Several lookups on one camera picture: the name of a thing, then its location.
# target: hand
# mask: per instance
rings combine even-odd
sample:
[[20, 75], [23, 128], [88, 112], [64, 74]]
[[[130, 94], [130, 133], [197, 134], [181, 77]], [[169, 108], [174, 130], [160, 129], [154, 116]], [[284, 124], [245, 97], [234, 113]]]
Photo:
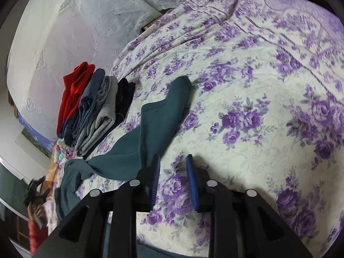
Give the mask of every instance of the hand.
[[42, 205], [39, 205], [38, 207], [36, 207], [35, 205], [32, 205], [30, 203], [28, 206], [28, 215], [29, 215], [29, 219], [32, 221], [34, 220], [33, 213], [37, 213], [38, 217], [40, 218], [45, 218], [45, 210]]

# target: red sleeve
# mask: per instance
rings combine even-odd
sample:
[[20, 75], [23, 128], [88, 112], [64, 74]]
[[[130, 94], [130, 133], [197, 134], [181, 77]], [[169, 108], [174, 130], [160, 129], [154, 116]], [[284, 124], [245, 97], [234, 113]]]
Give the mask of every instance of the red sleeve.
[[38, 225], [34, 221], [29, 221], [29, 238], [30, 238], [30, 252], [31, 255], [35, 253], [37, 248], [44, 242], [48, 237], [48, 228], [45, 227], [42, 230], [39, 229]]

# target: red cloth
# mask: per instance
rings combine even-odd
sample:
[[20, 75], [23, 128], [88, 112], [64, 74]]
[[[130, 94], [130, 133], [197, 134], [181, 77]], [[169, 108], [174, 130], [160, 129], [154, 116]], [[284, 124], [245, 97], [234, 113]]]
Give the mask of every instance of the red cloth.
[[48, 237], [48, 228], [45, 227], [42, 230], [38, 227], [34, 221], [29, 221], [29, 238], [30, 238], [30, 252], [31, 256], [35, 253], [37, 248], [44, 242]]
[[77, 109], [80, 97], [84, 92], [96, 67], [87, 62], [75, 67], [73, 72], [63, 77], [65, 90], [63, 91], [60, 111], [58, 112], [56, 134], [59, 135], [63, 128], [63, 123]]

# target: black device in hand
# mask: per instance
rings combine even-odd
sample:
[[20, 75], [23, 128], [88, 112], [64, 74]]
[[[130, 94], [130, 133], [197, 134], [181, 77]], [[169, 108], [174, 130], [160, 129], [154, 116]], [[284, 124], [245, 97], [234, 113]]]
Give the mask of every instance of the black device in hand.
[[[46, 202], [47, 195], [51, 191], [48, 188], [42, 195], [37, 192], [37, 187], [45, 181], [45, 177], [41, 177], [39, 180], [32, 179], [28, 187], [26, 188], [26, 195], [24, 199], [24, 204], [26, 207], [31, 203], [32, 206], [38, 207]], [[37, 223], [40, 229], [46, 227], [46, 218], [40, 218], [36, 212], [33, 212], [33, 219]]]

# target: green panel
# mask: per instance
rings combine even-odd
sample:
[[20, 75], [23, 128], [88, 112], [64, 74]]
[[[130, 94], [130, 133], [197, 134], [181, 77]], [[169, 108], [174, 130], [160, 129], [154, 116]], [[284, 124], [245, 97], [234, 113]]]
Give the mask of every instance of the green panel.
[[0, 163], [0, 198], [11, 208], [24, 216], [28, 216], [24, 205], [27, 184], [18, 179]]

